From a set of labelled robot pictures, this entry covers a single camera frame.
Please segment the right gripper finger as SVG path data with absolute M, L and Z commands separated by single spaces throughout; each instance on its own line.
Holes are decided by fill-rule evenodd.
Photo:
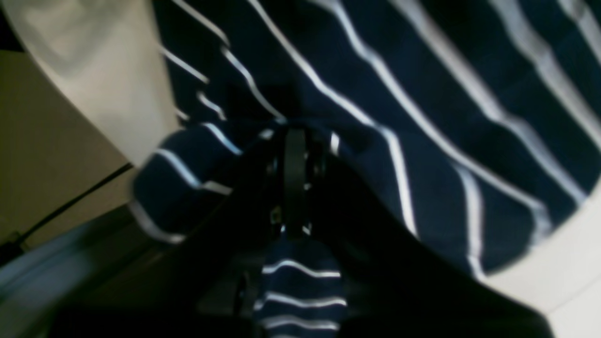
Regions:
M 288 238 L 301 238 L 308 220 L 305 194 L 306 140 L 302 129 L 289 129 L 285 137 L 283 187 L 284 224 Z

